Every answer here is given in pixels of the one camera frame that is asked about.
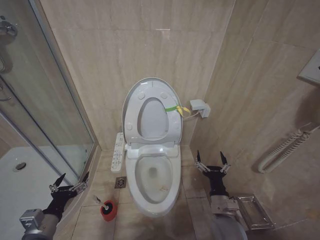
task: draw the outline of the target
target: toilet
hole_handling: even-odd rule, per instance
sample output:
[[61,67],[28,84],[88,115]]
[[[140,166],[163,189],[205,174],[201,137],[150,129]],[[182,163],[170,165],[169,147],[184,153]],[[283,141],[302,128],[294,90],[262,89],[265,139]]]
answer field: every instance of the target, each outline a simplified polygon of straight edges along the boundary
[[164,216],[178,197],[183,120],[175,107],[180,105],[174,89],[156,77],[137,82],[123,104],[127,182],[148,217]]

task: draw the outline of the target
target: floor drain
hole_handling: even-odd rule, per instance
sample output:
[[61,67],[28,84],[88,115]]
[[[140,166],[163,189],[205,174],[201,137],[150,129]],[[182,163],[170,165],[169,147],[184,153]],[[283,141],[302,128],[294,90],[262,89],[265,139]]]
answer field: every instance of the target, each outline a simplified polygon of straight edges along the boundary
[[25,162],[20,162],[15,166],[15,169],[20,171],[20,170],[24,169],[26,167],[26,165],[27,164]]
[[126,176],[120,176],[115,179],[115,189],[123,189],[126,187],[127,177]]

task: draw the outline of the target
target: shower pipe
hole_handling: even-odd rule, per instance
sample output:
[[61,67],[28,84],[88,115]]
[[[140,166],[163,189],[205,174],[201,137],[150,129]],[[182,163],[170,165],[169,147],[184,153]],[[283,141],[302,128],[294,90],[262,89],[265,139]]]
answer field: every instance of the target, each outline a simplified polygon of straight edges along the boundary
[[307,141],[310,138],[310,135],[315,130],[317,130],[320,127],[320,125],[317,124],[316,127],[312,127],[311,130],[303,130],[304,128],[309,127],[312,124],[312,122],[309,122],[308,124],[302,126],[296,132],[293,132],[288,139],[286,139],[283,143],[281,143],[278,147],[271,151],[259,163],[258,171],[262,174],[266,174],[272,172],[276,167],[278,167],[297,148],[299,148],[305,141]]

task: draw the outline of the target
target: toilet brush holder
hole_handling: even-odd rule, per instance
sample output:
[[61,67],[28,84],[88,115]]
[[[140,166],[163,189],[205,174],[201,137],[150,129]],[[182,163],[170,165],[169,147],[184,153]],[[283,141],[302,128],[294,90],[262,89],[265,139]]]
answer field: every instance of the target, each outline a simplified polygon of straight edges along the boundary
[[110,222],[116,217],[118,207],[110,200],[104,202],[104,205],[107,208],[101,206],[100,213],[105,221]]

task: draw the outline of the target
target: green tape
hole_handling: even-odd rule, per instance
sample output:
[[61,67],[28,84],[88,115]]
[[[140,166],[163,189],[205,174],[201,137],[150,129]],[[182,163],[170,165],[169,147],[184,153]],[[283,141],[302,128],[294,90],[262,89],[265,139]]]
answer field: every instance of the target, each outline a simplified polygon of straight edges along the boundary
[[173,106],[173,107],[165,108],[164,110],[165,110],[166,112],[171,112],[171,111],[174,111],[174,110],[176,110],[176,109],[177,109],[177,106]]

